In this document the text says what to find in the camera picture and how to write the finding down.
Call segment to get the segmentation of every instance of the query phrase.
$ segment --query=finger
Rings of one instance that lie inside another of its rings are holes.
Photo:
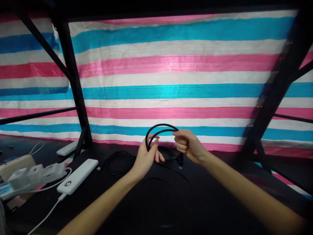
[[[178,149],[182,149],[182,150],[187,150],[188,149],[188,145],[181,145],[177,142],[174,143],[174,145],[178,148]]]
[[[148,135],[148,143],[149,143],[149,140],[152,138],[152,136],[153,136],[153,134]],[[145,149],[147,151],[147,148],[146,148],[146,138],[143,139],[141,145],[139,146],[139,149]]]
[[[184,149],[180,149],[180,148],[176,148],[178,151],[182,152],[182,153],[186,153],[187,150],[184,150]]]
[[[160,155],[161,161],[162,161],[162,162],[165,162],[165,158],[163,157],[162,153],[159,152],[159,155]]]
[[[156,139],[155,142],[153,143],[153,145],[150,148],[150,151],[148,152],[148,155],[150,155],[151,157],[154,158],[154,156],[156,155],[157,152],[157,147],[159,145],[159,140]]]
[[[173,132],[172,135],[191,139],[195,134],[191,130],[179,130]]]
[[[183,137],[176,136],[174,138],[174,140],[175,140],[175,142],[177,142],[179,144],[182,144],[182,145],[187,145],[188,144],[188,141],[185,138],[183,138]]]
[[[157,152],[156,152],[156,156],[155,156],[155,158],[154,158],[154,160],[155,160],[157,163],[160,162],[160,160],[159,160],[159,155],[160,155],[160,152],[157,151]]]

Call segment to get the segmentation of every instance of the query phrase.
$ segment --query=white power bank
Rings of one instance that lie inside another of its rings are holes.
[[[57,191],[59,193],[66,193],[67,195],[71,195],[97,165],[98,160],[87,159],[64,182],[62,182],[57,187]]]

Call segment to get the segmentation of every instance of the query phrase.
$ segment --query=cable connector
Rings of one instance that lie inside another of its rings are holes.
[[[59,196],[58,201],[63,201],[63,199],[67,196],[66,193],[62,193],[61,196]]]

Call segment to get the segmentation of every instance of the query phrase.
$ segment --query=black metal frame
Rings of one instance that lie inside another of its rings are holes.
[[[36,28],[34,23],[29,19],[27,12],[21,7],[20,3],[14,0],[8,0],[7,2],[12,8],[12,10],[15,12],[15,14],[19,17],[19,19],[29,29],[32,35],[37,39],[37,41],[41,44],[41,46],[48,53],[48,55],[52,58],[52,60],[57,64],[60,70],[68,78],[71,84],[72,92],[73,92],[75,107],[23,115],[23,116],[18,116],[18,117],[4,118],[0,120],[0,125],[38,118],[38,117],[44,117],[44,116],[67,112],[71,110],[77,110],[77,114],[78,114],[82,131],[81,131],[79,141],[75,150],[74,157],[76,157],[77,155],[80,154],[83,143],[85,144],[86,148],[92,145],[92,138],[91,138],[91,132],[90,132],[90,127],[89,127],[85,102],[84,102],[84,98],[82,94],[80,79],[78,76],[74,50],[73,50],[72,41],[71,41],[71,37],[69,33],[68,23],[66,23],[65,21],[60,21],[59,19],[53,22],[54,26],[57,28],[58,33],[59,33],[62,50],[64,52],[64,59],[65,59],[65,64],[66,64],[65,66],[63,62],[59,59],[57,54],[53,51],[51,46],[48,44],[48,42],[45,40],[43,35]]]
[[[68,27],[68,23],[74,21],[299,9],[299,13],[291,29],[284,51],[278,58],[273,75],[270,78],[272,80],[271,88],[269,91],[263,92],[261,97],[265,97],[265,100],[261,106],[261,110],[256,117],[254,124],[249,125],[246,128],[245,136],[247,139],[242,149],[242,155],[251,160],[255,160],[253,152],[257,149],[257,161],[260,161],[264,169],[270,173],[271,166],[268,163],[266,154],[262,147],[261,138],[271,119],[275,116],[308,123],[313,122],[312,120],[305,118],[291,117],[275,113],[290,84],[313,68],[313,62],[311,61],[303,68],[299,69],[313,42],[313,35],[310,30],[313,28],[311,3],[298,3],[294,0],[255,0],[253,3],[247,3],[244,0],[235,2],[226,0],[224,2],[203,1],[186,4],[180,1],[179,5],[176,3],[167,3],[165,5],[158,4],[151,9],[150,6],[138,7],[137,5],[135,7],[128,5],[124,7],[120,5],[108,7],[107,3],[103,3],[101,1],[95,2],[93,0],[90,0],[88,4],[86,4],[85,0],[55,0],[54,2],[48,2],[50,5],[46,6],[44,9],[49,11],[53,24],[59,33],[66,63],[65,67],[40,32],[36,29],[32,21],[27,17],[24,8],[21,8],[12,0],[7,0],[7,2],[70,81],[76,105],[76,107],[72,109],[77,109],[82,128],[75,156],[80,153],[83,142],[85,141],[85,145],[88,147],[92,144],[92,139]],[[38,10],[38,5],[32,5],[32,1],[25,0],[23,3],[27,10],[30,10],[29,6]],[[0,125],[65,111],[66,110],[64,109],[55,110],[39,114],[2,119],[0,120]]]
[[[311,30],[309,30],[311,28],[313,28],[311,7],[302,7],[299,10],[294,25],[291,29],[285,51],[280,55],[276,63],[275,69],[273,71],[274,79],[272,81],[272,86],[267,94],[262,94],[262,97],[265,97],[265,100],[261,106],[261,110],[256,117],[254,124],[247,127],[246,130],[247,139],[242,149],[242,155],[250,160],[260,162],[262,167],[270,174],[271,169],[275,169],[275,167],[271,166],[271,161],[264,152],[263,146],[261,144],[261,138],[264,135],[272,118],[280,117],[290,120],[313,123],[313,120],[311,119],[292,117],[275,113],[291,83],[313,69],[313,61],[299,69],[313,43],[313,33]],[[285,174],[284,177],[307,191],[307,188],[303,187],[303,182],[292,179],[292,177],[289,177],[288,174]]]

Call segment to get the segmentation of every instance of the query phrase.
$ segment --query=metal leg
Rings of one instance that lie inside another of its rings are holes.
[[[73,159],[75,159],[81,153],[82,145],[84,144],[84,140],[85,140],[85,136],[86,136],[86,127],[84,127],[82,129],[81,135],[79,136],[78,144],[76,146],[76,150],[75,150]]]
[[[243,146],[242,153],[250,157],[256,146],[254,138],[261,139],[273,115],[275,114],[281,100],[285,96],[290,84],[293,81],[292,74],[295,74],[303,59],[307,55],[313,42],[313,21],[308,9],[301,9],[291,29],[287,44],[290,48],[286,56],[281,55],[278,61],[282,61],[279,71],[271,84],[262,108],[257,116],[253,127],[247,130],[247,139]]]
[[[84,128],[86,129],[85,146],[88,148],[92,144],[92,138],[68,23],[56,18],[52,18],[52,20],[54,27],[57,29],[59,34],[59,39],[63,50],[66,68],[69,70],[71,76],[73,77],[73,81],[70,81],[71,88],[74,96],[75,105],[77,107],[77,114],[79,122],[81,124],[81,128],[82,130]]]
[[[260,162],[262,164],[262,168],[264,170],[266,170],[268,173],[272,174],[272,171],[271,171],[271,168],[267,162],[267,159],[266,159],[266,154],[264,152],[264,149],[263,149],[263,146],[262,146],[262,143],[259,139],[254,139],[254,144],[255,144],[255,147],[258,151],[258,156],[260,158]]]

